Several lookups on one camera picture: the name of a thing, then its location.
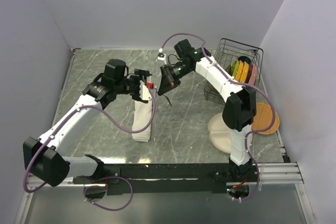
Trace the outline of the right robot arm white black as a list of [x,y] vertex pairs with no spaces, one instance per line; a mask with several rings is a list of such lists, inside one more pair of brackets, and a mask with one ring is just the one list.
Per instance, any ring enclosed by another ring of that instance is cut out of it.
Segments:
[[233,77],[209,56],[206,49],[195,49],[187,39],[174,46],[179,61],[175,64],[166,63],[160,67],[161,83],[158,95],[164,95],[177,88],[181,79],[191,72],[204,77],[223,98],[225,106],[222,118],[231,129],[230,160],[235,163],[229,169],[231,178],[242,181],[248,175],[244,165],[249,162],[249,147],[246,134],[251,130],[251,124],[256,115],[256,91],[253,88],[236,84]]

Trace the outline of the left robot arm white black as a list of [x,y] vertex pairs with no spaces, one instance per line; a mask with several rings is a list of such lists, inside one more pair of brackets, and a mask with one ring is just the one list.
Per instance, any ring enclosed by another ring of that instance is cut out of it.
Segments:
[[50,130],[37,139],[29,137],[24,141],[25,177],[33,174],[53,187],[68,177],[81,176],[92,183],[100,182],[104,177],[104,162],[92,155],[67,157],[67,148],[99,113],[117,125],[105,108],[118,95],[129,94],[142,103],[154,101],[154,91],[147,85],[150,76],[148,70],[135,69],[129,73],[124,61],[109,60],[104,71],[85,87],[75,105]]

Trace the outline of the white cloth napkin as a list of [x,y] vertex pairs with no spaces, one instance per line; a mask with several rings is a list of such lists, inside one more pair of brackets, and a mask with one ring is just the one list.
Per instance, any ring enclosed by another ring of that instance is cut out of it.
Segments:
[[[134,102],[134,117],[132,131],[138,131],[144,128],[150,121],[152,116],[152,101],[142,103]],[[151,136],[151,124],[140,133],[132,133],[132,138],[137,142],[148,142]]]

